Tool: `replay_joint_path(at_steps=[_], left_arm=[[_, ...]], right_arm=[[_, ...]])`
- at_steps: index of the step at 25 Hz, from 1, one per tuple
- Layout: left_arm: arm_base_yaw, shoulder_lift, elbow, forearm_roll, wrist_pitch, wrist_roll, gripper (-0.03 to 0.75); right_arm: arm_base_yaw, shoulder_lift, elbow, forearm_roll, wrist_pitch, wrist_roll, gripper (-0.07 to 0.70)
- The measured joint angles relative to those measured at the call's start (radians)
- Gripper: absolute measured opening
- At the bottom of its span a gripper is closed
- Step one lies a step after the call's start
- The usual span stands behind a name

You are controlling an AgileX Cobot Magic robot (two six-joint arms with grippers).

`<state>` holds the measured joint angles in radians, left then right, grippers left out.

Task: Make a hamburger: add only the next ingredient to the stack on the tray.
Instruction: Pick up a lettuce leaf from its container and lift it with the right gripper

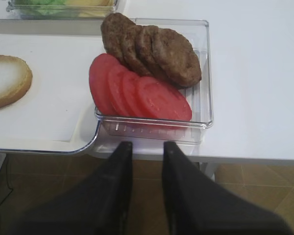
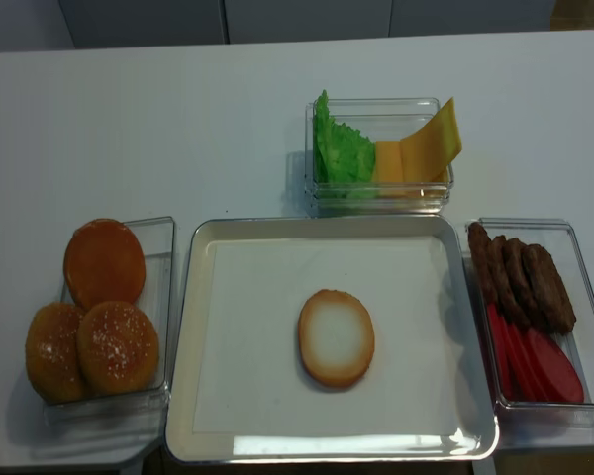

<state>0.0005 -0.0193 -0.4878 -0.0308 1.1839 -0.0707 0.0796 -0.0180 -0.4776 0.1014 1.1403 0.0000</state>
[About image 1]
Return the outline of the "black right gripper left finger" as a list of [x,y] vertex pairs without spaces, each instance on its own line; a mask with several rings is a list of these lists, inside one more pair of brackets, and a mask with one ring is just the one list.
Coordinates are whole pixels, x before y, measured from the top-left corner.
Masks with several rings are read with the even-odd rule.
[[121,142],[89,177],[29,212],[15,235],[123,235],[133,184],[132,143]]

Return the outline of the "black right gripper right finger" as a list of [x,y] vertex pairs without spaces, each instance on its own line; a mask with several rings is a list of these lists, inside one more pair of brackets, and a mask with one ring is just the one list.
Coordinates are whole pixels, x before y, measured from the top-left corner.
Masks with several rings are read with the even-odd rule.
[[162,187],[171,235],[292,235],[285,220],[218,185],[173,141],[164,143]]

